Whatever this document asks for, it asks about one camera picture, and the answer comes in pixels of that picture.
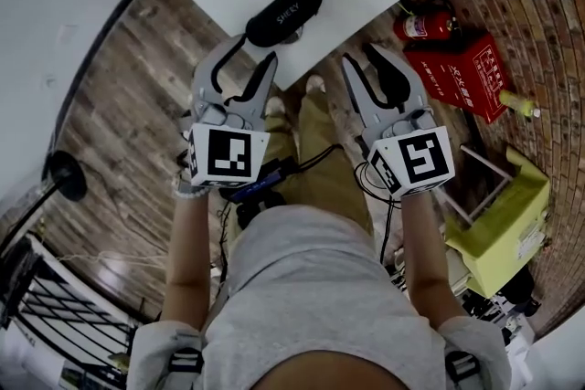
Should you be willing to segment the yellow-green drink bottle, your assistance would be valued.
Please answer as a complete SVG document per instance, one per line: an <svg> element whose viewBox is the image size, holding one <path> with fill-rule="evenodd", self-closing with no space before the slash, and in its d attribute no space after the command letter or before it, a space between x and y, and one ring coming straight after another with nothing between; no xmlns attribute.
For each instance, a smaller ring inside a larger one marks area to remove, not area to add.
<svg viewBox="0 0 585 390"><path fill-rule="evenodd" d="M541 109L532 100L519 96L509 90L501 90L498 99L507 108L527 118L539 118Z"/></svg>

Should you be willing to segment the yellow-green cardboard box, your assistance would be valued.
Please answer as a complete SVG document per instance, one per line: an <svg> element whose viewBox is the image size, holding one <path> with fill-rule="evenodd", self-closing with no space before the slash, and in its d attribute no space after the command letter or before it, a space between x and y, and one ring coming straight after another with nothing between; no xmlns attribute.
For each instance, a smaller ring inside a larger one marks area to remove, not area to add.
<svg viewBox="0 0 585 390"><path fill-rule="evenodd" d="M470 272L466 287L487 299L537 254L548 216L548 176L511 146L505 157L516 173L471 226L462 217L463 207L441 193L458 215L445 218L446 243L459 252Z"/></svg>

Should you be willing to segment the red fire extinguisher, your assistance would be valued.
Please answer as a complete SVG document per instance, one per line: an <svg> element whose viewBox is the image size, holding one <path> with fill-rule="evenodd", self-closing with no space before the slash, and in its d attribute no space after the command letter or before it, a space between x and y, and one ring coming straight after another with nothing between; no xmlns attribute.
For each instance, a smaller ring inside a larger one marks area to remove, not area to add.
<svg viewBox="0 0 585 390"><path fill-rule="evenodd" d="M401 14L394 22L393 30L403 41L448 40L458 27L455 9L450 0L411 0L397 2Z"/></svg>

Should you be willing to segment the black round stand base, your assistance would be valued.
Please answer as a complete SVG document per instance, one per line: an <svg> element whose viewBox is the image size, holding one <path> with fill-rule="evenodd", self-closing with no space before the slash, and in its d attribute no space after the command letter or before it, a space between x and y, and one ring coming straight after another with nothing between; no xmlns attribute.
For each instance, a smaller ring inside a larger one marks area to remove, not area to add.
<svg viewBox="0 0 585 390"><path fill-rule="evenodd" d="M60 192L71 202L79 202L87 194L88 186L85 174L78 160L70 153L62 150L53 152L46 160L45 169L50 176L51 185L8 230L5 238L0 243L0 253L7 249L18 231L53 194Z"/></svg>

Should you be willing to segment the white metal frame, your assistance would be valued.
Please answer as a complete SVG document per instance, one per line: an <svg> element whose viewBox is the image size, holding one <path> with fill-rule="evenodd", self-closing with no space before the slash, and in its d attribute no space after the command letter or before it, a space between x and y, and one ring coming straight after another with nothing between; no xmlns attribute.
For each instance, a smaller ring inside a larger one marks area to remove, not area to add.
<svg viewBox="0 0 585 390"><path fill-rule="evenodd" d="M467 146L461 144L460 149L466 153L467 155L471 156L488 169L490 169L493 173L496 173L500 176L501 181L499 184L487 195L487 197L470 213L466 213L463 211L462 217L466 221L468 225L472 225L474 220L481 215L481 213L493 202L493 200L504 190L504 188L512 181L513 177L507 173L502 168L498 167L494 163L490 162L485 157L481 156L479 153L473 151L472 149L468 148Z"/></svg>

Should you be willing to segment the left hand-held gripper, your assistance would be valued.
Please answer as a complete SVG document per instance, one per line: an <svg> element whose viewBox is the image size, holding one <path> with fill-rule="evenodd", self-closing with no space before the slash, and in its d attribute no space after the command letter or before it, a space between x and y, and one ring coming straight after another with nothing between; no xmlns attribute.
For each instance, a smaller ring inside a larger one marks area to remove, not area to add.
<svg viewBox="0 0 585 390"><path fill-rule="evenodd" d="M192 94L201 112L186 111L178 122L186 141L176 158L178 197L200 197L213 188L238 189L258 178L270 136L253 126L263 125L278 58L272 51L254 69L244 91L224 100L218 73L245 42L245 34L229 37L195 67Z"/></svg>

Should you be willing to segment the person's grey t-shirt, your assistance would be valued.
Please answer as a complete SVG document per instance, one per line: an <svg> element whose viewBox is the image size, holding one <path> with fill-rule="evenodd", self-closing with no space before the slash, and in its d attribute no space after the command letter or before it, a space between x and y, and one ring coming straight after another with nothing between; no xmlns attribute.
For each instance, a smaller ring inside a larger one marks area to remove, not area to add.
<svg viewBox="0 0 585 390"><path fill-rule="evenodd" d="M158 321L135 335L128 390L174 390L168 363L192 347L204 358L194 390L251 390L296 355L324 351L369 361L408 390L455 390L451 351L480 364L477 390L508 390L503 336L490 322L456 317L431 328L378 263L354 222L307 206L257 216L230 253L228 297L199 332Z"/></svg>

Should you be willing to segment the person's left forearm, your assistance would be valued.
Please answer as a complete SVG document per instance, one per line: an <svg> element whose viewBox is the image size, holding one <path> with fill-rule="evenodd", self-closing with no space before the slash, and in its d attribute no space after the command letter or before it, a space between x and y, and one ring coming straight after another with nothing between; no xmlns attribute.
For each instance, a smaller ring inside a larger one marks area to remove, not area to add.
<svg viewBox="0 0 585 390"><path fill-rule="evenodd" d="M210 300L208 196L175 204L165 273L163 321L180 321L200 331Z"/></svg>

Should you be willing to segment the black glasses case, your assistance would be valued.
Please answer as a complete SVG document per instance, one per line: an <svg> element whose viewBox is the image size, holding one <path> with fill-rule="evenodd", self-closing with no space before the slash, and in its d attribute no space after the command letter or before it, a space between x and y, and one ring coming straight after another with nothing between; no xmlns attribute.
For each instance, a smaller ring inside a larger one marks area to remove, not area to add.
<svg viewBox="0 0 585 390"><path fill-rule="evenodd" d="M323 0L273 0L251 18L245 36L256 47L283 43L316 16Z"/></svg>

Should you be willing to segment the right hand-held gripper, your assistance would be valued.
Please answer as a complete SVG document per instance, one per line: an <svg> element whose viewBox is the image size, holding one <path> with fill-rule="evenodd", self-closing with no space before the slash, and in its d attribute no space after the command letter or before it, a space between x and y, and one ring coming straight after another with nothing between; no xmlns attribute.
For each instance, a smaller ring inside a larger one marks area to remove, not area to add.
<svg viewBox="0 0 585 390"><path fill-rule="evenodd" d="M380 138L373 142L367 161L389 196L427 192L452 179L455 170L447 128L437 125L431 110L423 108L428 102L419 74L377 44L366 43L365 55L376 70L385 101L378 98L349 54L342 56L342 71L353 108L364 125L362 137ZM419 110L396 121L410 109Z"/></svg>

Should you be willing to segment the red fire equipment box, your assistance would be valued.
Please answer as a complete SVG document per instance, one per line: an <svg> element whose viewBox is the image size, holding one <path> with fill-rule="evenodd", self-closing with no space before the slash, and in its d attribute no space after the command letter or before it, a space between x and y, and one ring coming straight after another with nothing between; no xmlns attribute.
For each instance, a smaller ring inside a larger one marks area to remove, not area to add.
<svg viewBox="0 0 585 390"><path fill-rule="evenodd" d="M435 100L480 116L486 123L504 113L499 95L508 88L509 79L488 31L474 30L452 41L411 43L403 53Z"/></svg>

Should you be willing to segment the person's right forearm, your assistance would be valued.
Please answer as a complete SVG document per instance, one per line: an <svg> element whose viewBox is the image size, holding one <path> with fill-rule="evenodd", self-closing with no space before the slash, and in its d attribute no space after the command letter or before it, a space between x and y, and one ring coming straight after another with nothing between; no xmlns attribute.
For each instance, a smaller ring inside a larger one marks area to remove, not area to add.
<svg viewBox="0 0 585 390"><path fill-rule="evenodd" d="M465 311L452 293L445 244L437 225L431 194L401 199L405 278L409 299L437 330Z"/></svg>

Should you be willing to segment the black metal railing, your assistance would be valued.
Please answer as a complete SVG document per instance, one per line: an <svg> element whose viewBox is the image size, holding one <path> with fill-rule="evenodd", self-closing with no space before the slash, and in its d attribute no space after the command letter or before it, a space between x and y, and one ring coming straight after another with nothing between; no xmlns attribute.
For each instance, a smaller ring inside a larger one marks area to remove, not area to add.
<svg viewBox="0 0 585 390"><path fill-rule="evenodd" d="M0 326L12 324L65 359L67 385L126 388L140 320L91 287L36 237L23 237L0 255Z"/></svg>

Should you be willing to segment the black device with blue label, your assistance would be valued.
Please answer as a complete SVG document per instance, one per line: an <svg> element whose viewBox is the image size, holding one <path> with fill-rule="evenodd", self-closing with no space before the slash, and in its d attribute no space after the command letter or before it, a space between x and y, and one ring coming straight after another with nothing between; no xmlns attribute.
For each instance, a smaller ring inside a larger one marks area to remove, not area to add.
<svg viewBox="0 0 585 390"><path fill-rule="evenodd" d="M243 203L247 200L257 199L284 181L293 174L298 164L292 157L283 160L273 159L265 163L261 168L255 182L244 185L228 196L232 203Z"/></svg>

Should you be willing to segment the person's khaki trousers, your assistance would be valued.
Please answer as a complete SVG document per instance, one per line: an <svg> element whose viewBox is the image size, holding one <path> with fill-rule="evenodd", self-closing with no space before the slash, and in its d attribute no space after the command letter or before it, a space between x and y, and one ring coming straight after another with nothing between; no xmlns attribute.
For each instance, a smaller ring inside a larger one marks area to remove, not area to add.
<svg viewBox="0 0 585 390"><path fill-rule="evenodd" d="M369 236L373 235L365 196L356 183L346 151L339 143L325 93L305 93L301 99L297 136L293 135L293 125L287 115L266 117L265 131L270 134L264 155L266 163L287 157L305 163L330 146L335 147L317 165L287 177L276 186L287 204L311 206L343 216L361 226Z"/></svg>

